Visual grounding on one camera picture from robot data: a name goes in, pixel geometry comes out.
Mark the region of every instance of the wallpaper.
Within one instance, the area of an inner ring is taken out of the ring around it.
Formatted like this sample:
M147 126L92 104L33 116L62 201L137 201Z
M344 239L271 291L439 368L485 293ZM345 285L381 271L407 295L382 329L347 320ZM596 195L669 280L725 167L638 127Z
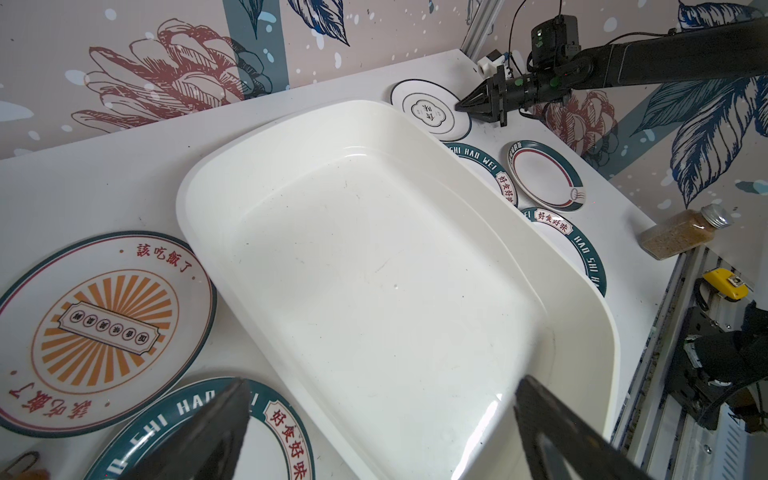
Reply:
M458 48L476 0L0 2L0 158Z
M520 4L507 0L483 51L508 50ZM511 50L523 70L531 29L556 16L558 7L555 0L528 0L518 13ZM578 18L582 48L633 31L690 31L764 12L768 0L563 2L563 13ZM542 114L542 106L535 111ZM717 232L710 246L756 279L768 222L767 76L577 91L566 104L547 109L545 124L657 222L686 208L725 207L733 226Z

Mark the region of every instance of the small round plate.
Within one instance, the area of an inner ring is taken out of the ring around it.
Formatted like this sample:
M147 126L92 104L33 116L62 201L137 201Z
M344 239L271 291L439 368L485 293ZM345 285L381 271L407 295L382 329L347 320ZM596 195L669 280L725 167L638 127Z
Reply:
M0 425L56 438L126 419L187 371L215 312L177 238L108 233L54 253L0 298Z
M533 200L545 207L572 212L584 206L587 195L576 170L553 148L537 141L512 144L509 172Z
M431 81L403 80L392 88L389 101L440 141L461 140L472 129L469 114L454 110L458 97Z
M543 208L526 208L522 213L534 222L536 230L554 243L573 266L584 268L584 274L605 296L607 284L603 262L581 230L555 212Z
M447 143L445 146L450 148L464 161L465 165L480 175L480 178L502 194L512 205L518 206L518 192L515 185L509 178L507 171L496 159L472 145Z
M169 393L144 410L118 433L84 480L116 478L154 451L197 413L233 377L208 379ZM250 419L234 480L281 478L313 480L315 462L304 424L293 407L270 387L247 380Z

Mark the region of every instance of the yellow device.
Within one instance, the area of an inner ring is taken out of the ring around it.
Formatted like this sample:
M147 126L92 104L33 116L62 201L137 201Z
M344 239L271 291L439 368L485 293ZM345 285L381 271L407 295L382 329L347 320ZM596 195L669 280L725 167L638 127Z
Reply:
M716 268L706 272L704 279L726 297L727 300L736 302L744 298L750 291L746 284L734 272L724 268Z

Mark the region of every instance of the white plastic basin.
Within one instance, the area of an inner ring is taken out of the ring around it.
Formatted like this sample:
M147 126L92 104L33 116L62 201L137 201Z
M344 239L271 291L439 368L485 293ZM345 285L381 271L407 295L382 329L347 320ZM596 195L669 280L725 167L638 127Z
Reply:
M177 215L360 478L527 478L511 408L526 373L611 430L618 340L600 293L387 104L242 136L187 175Z

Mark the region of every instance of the scratch on tray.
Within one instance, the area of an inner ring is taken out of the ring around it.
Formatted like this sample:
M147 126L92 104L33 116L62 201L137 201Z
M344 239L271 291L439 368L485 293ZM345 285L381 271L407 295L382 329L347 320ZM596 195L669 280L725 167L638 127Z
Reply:
M399 254L403 253L404 251L406 251L406 249L400 250L398 253L395 253L395 254L394 254L394 255L392 255L390 258L388 258L388 259L384 260L384 263L382 263L382 266L380 266L379 268L377 268L377 269L376 269L376 271L375 271L374 273L378 273L378 272L379 272L379 270L381 270L382 268L384 268L384 266L386 266L386 264L387 264L387 263L388 263L388 262L389 262L391 259L393 259L393 258L397 257Z

